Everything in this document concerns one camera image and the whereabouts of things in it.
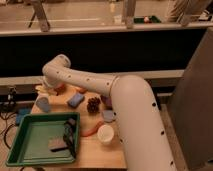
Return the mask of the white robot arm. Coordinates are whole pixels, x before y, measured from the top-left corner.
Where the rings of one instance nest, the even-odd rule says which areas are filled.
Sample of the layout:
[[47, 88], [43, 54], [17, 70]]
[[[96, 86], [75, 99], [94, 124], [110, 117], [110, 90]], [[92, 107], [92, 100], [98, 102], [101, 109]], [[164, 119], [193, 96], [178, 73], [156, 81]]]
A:
[[146, 80], [136, 75], [73, 70], [63, 54], [46, 63], [42, 73], [48, 88], [67, 83], [111, 98], [127, 171], [177, 171], [154, 93]]

